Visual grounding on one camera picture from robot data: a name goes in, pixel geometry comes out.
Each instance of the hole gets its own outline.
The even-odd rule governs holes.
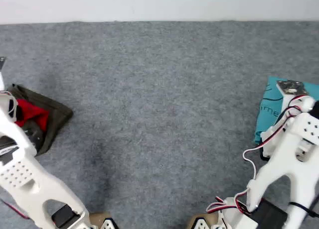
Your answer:
[[[65,205],[65,203],[50,199],[44,203],[44,208],[49,213],[49,215],[53,215],[56,211],[58,211],[60,208],[62,208]]]
[[[37,193],[39,192],[39,185],[32,179],[28,181],[26,184],[24,184],[21,189],[28,193]]]

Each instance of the white wire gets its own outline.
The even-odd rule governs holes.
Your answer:
[[[214,202],[214,203],[211,203],[208,205],[208,207],[206,208],[206,211],[208,212],[209,209],[212,207],[212,206],[225,206],[226,204],[224,203],[220,203],[220,202]]]
[[[15,97],[11,94],[11,92],[9,92],[9,91],[0,91],[0,96],[1,96],[2,94],[9,95],[9,96],[10,96],[10,99],[13,100],[13,107],[12,107],[12,109],[8,112],[8,114],[9,114],[9,113],[11,113],[11,112],[13,112],[13,111],[15,110],[15,108],[16,108],[16,106],[17,106],[17,101],[16,101]]]

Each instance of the cable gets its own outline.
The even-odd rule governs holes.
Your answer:
[[[9,114],[9,113],[11,113],[11,112],[13,112],[13,111],[15,110],[15,108],[16,108],[16,106],[17,106],[17,101],[16,101],[15,97],[11,94],[11,92],[9,92],[9,91],[0,91],[0,96],[1,96],[2,94],[9,95],[10,98],[11,98],[11,100],[13,101],[13,107],[12,107],[12,109],[8,112],[8,114]]]
[[[288,106],[288,107],[285,108],[284,111],[282,111],[281,114],[278,116],[278,118],[277,118],[275,124],[277,124],[278,121],[281,120],[281,118],[285,115],[285,113],[286,113],[288,110],[292,109],[292,108],[295,108],[295,109],[299,110],[300,112],[302,112],[302,110],[300,109],[299,106]]]
[[[226,229],[228,229],[228,227],[227,227],[227,225],[226,225],[226,222],[224,221],[224,218],[222,218],[222,221],[223,221],[223,223],[224,223]]]
[[[237,208],[236,206],[221,206],[221,207],[216,207],[216,208],[213,208],[211,210],[208,210],[207,213],[214,213],[216,211],[221,211],[221,210],[224,210],[224,209],[229,209],[229,208]]]
[[[300,98],[302,98],[302,97],[306,97],[306,96],[309,97],[308,95],[298,95],[298,96],[293,97],[293,98],[289,101],[288,106],[290,106],[290,103],[291,103],[292,101],[297,100],[297,99],[300,99]]]
[[[23,214],[21,211],[19,211],[17,208],[15,208],[13,205],[11,205],[10,203],[5,202],[3,199],[0,199],[0,201],[2,201],[5,205],[7,205],[10,209],[12,209],[15,213],[17,213],[20,217],[22,217],[23,219],[29,220],[30,218],[28,216],[26,216],[25,214]]]
[[[224,200],[222,200],[222,199],[221,199],[220,197],[218,197],[218,196],[216,196],[215,199],[216,199],[217,201],[219,201],[220,203],[223,203],[223,202],[224,202]]]

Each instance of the black component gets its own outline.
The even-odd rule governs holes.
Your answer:
[[[113,220],[113,218],[105,218],[104,221],[106,221],[106,220],[110,220],[110,221],[113,223],[114,228],[115,228],[115,229],[119,229],[118,225],[116,225],[116,223],[115,223],[115,221]]]
[[[38,151],[42,147],[44,141],[43,131],[41,130],[41,128],[37,125],[36,122],[30,119],[25,122],[25,124],[22,126],[22,129],[25,132],[26,136],[30,139],[33,146]],[[0,150],[13,145],[16,145],[16,142],[13,139],[7,136],[3,136],[0,138]]]
[[[317,101],[309,114],[317,119],[319,119],[319,101]]]
[[[308,95],[305,86],[300,81],[277,81],[280,89],[288,95]]]
[[[260,158],[264,161],[269,161],[270,157],[264,157],[264,148],[259,149],[260,152]]]
[[[226,224],[226,222],[224,221],[224,218],[222,218],[222,221],[223,221],[223,223],[224,223],[226,229],[228,229],[227,224]]]
[[[10,116],[11,118],[14,116],[13,106],[14,106],[13,100],[9,100],[9,111],[11,111],[11,112],[9,113],[9,116]]]
[[[301,208],[302,210],[306,211],[308,213],[309,216],[311,216],[312,218],[319,218],[319,214],[306,208],[304,205],[301,205],[299,203],[295,203],[295,202],[289,202],[289,205],[293,205],[296,206],[298,208]]]
[[[17,121],[23,120],[23,112],[20,106],[16,106],[15,117]]]
[[[250,218],[258,223],[257,229],[281,229],[288,214],[266,199],[262,199],[258,209],[252,212]]]
[[[60,229],[66,229],[70,227],[73,223],[79,220],[79,218],[80,215],[74,213],[67,204],[61,207],[51,217],[56,227]]]
[[[197,221],[198,221],[199,219],[205,220],[205,218],[196,218],[195,221],[194,221],[194,223],[193,223],[193,225],[191,226],[191,229],[195,229],[196,223],[197,223]]]
[[[0,72],[2,70],[2,67],[3,67],[4,63],[5,63],[5,57],[4,56],[0,56]]]

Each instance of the olive green cloth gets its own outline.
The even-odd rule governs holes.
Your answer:
[[[24,99],[35,106],[41,107],[50,112],[44,142],[42,147],[37,150],[37,155],[47,152],[52,145],[59,129],[62,128],[64,124],[72,117],[72,110],[57,101],[16,84],[12,84],[8,88],[8,91],[10,91],[17,99]]]

